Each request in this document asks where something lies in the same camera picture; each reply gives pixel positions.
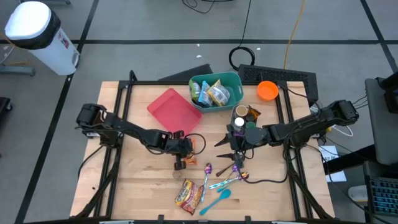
teal basket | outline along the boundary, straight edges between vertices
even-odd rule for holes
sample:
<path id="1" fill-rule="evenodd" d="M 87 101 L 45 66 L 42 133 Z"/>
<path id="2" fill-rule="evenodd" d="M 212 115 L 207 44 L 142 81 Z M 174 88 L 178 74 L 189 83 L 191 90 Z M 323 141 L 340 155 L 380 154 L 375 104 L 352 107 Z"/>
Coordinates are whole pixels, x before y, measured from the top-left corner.
<path id="1" fill-rule="evenodd" d="M 197 75 L 191 78 L 192 81 L 197 82 L 200 86 L 203 81 L 206 81 L 212 86 L 217 80 L 221 80 L 221 84 L 229 91 L 229 101 L 225 106 L 217 106 L 213 104 L 212 107 L 202 108 L 193 103 L 194 107 L 202 113 L 231 110 L 236 104 L 243 99 L 243 87 L 241 78 L 234 72 L 214 73 L 208 75 Z"/>

orange plastic cup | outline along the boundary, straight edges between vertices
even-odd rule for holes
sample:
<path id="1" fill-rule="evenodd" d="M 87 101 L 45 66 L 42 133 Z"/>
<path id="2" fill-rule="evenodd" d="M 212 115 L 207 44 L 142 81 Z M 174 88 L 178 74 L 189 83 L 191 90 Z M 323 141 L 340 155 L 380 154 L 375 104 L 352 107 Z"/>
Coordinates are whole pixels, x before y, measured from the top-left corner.
<path id="1" fill-rule="evenodd" d="M 275 99 L 278 93 L 279 93 L 278 86 L 275 85 L 275 83 L 273 82 L 262 81 L 257 86 L 257 94 L 259 95 L 259 98 L 264 101 L 270 101 Z"/>

sticker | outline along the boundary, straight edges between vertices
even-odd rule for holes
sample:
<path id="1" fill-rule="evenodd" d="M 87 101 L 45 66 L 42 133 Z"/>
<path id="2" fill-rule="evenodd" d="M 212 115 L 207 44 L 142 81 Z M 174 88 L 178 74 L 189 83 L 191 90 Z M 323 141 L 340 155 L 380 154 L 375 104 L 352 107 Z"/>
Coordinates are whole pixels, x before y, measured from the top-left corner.
<path id="1" fill-rule="evenodd" d="M 61 32 L 58 33 L 58 40 L 60 40 L 60 42 L 65 46 L 66 49 L 69 47 L 69 41 L 63 37 Z"/>

red tray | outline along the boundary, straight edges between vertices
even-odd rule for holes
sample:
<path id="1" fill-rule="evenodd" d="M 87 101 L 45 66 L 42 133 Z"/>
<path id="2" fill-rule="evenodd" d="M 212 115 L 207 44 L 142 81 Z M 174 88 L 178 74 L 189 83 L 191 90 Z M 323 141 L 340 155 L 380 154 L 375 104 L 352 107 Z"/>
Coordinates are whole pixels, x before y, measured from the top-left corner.
<path id="1" fill-rule="evenodd" d="M 192 131 L 202 116 L 172 88 L 161 94 L 147 109 L 168 131 L 183 130 L 185 135 Z"/>

white trash can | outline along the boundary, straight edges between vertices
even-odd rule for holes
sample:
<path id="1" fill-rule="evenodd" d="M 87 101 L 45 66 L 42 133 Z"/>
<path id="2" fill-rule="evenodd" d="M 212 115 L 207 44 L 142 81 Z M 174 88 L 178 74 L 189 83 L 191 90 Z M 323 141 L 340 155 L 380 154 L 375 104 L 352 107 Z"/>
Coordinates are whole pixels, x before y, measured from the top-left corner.
<path id="1" fill-rule="evenodd" d="M 20 4 L 6 25 L 6 36 L 27 49 L 58 75 L 76 71 L 79 52 L 62 30 L 61 20 L 42 2 Z"/>

